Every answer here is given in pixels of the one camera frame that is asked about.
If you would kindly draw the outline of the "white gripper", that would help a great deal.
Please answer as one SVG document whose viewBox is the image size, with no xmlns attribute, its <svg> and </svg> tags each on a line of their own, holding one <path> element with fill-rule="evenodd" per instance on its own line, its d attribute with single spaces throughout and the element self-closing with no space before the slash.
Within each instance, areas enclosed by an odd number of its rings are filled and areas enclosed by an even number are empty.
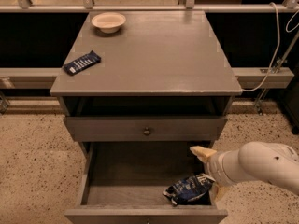
<svg viewBox="0 0 299 224">
<path fill-rule="evenodd" d="M 215 185 L 216 202 L 220 201 L 230 190 L 229 187 L 240 181 L 242 171 L 239 166 L 238 150 L 233 151 L 216 151 L 212 148 L 201 146 L 190 147 L 190 151 L 201 162 L 207 163 L 207 172 L 220 185 Z"/>
</svg>

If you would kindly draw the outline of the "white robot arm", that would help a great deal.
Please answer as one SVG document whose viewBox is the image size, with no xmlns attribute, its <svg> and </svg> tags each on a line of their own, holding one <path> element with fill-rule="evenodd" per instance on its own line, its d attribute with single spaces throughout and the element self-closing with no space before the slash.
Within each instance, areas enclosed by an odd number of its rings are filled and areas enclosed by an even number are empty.
<svg viewBox="0 0 299 224">
<path fill-rule="evenodd" d="M 190 152 L 216 181 L 216 201 L 223 197 L 226 187 L 250 181 L 262 181 L 299 195 L 298 154 L 288 145 L 252 141 L 230 151 L 192 145 Z"/>
</svg>

